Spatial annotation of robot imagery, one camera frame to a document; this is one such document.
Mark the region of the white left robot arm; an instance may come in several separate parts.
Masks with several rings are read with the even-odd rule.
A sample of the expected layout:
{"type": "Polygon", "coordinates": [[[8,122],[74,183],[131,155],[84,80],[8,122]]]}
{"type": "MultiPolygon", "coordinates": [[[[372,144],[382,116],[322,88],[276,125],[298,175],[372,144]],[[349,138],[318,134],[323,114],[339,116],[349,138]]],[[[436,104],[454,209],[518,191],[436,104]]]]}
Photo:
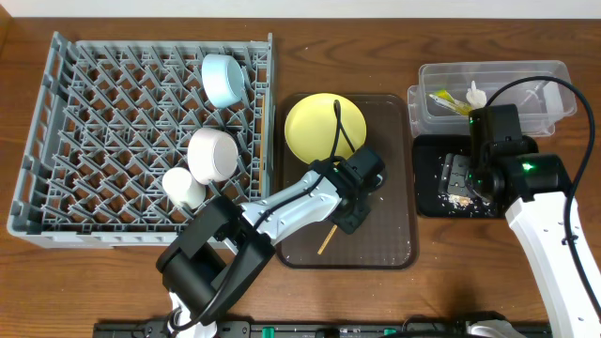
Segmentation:
{"type": "Polygon", "coordinates": [[[354,233],[370,212],[366,199],[384,168],[361,153],[334,157],[314,161],[297,183],[261,201],[211,201],[156,263],[173,304],[169,336],[214,335],[216,320],[246,293],[276,244],[304,226],[328,220],[354,233]]]}

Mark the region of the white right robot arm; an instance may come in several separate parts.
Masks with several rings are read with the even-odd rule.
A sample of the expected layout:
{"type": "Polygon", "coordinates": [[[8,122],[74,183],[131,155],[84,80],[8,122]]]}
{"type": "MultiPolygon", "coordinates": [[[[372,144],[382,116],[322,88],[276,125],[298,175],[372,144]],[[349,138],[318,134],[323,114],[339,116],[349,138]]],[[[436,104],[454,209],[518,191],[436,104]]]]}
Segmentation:
{"type": "Polygon", "coordinates": [[[448,154],[440,188],[503,216],[527,256],[556,337],[600,334],[600,270],[581,228],[575,182],[553,154],[500,156],[481,167],[448,154]]]}

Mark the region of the light blue bowl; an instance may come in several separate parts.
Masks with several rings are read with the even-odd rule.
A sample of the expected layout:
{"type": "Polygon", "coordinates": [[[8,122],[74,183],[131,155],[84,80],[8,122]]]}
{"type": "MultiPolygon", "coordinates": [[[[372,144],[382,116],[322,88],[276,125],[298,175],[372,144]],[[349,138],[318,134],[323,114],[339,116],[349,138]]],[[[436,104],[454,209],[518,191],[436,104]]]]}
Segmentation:
{"type": "Polygon", "coordinates": [[[207,54],[201,66],[202,85],[215,108],[227,108],[242,100],[242,69],[231,55],[207,54]]]}

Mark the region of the wooden chopstick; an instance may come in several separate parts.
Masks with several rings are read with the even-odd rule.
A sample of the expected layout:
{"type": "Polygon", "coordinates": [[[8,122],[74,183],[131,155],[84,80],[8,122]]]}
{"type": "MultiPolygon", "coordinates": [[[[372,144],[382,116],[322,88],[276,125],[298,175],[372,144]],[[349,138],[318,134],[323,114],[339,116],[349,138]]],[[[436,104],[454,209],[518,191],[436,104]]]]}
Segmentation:
{"type": "Polygon", "coordinates": [[[322,244],[320,245],[317,254],[318,255],[322,255],[323,252],[325,251],[325,249],[327,248],[329,242],[331,241],[331,238],[333,237],[333,235],[335,234],[336,230],[338,229],[338,226],[336,224],[334,224],[330,230],[330,232],[328,233],[328,235],[324,238],[322,244]]]}
{"type": "Polygon", "coordinates": [[[259,145],[259,196],[263,196],[263,183],[265,171],[265,131],[266,131],[266,95],[261,96],[261,124],[260,124],[260,145],[259,145]]]}

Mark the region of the white cup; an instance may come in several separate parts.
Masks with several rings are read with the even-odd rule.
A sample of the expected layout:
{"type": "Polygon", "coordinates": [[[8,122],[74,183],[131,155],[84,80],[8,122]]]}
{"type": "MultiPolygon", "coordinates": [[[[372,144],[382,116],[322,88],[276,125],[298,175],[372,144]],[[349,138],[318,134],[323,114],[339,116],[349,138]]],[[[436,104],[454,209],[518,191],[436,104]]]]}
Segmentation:
{"type": "Polygon", "coordinates": [[[206,198],[206,188],[183,167],[169,169],[162,177],[162,188],[176,207],[200,207],[206,198]]]}

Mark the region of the white rice bowl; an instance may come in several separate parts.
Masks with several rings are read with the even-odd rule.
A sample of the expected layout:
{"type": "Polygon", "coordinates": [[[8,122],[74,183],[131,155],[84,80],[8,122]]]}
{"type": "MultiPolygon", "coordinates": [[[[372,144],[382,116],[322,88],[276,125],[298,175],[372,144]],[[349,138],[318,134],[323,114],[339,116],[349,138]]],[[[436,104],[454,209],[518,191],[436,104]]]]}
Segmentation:
{"type": "Polygon", "coordinates": [[[197,130],[188,145],[188,166],[193,177],[201,184],[221,182],[234,175],[239,157],[234,138],[211,128],[197,130]]]}

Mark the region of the yellow plate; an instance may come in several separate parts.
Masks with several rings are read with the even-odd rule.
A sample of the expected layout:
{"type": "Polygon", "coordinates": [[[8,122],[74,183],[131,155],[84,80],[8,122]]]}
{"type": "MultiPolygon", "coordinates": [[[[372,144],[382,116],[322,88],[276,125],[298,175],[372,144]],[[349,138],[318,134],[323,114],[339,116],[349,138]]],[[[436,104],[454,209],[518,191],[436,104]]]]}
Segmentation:
{"type": "Polygon", "coordinates": [[[285,141],[299,160],[310,164],[330,156],[336,133],[336,100],[345,132],[340,131],[335,155],[348,159],[353,154],[349,144],[357,150],[365,143],[366,122],[355,103],[332,93],[309,95],[298,101],[285,119],[285,141]]]}

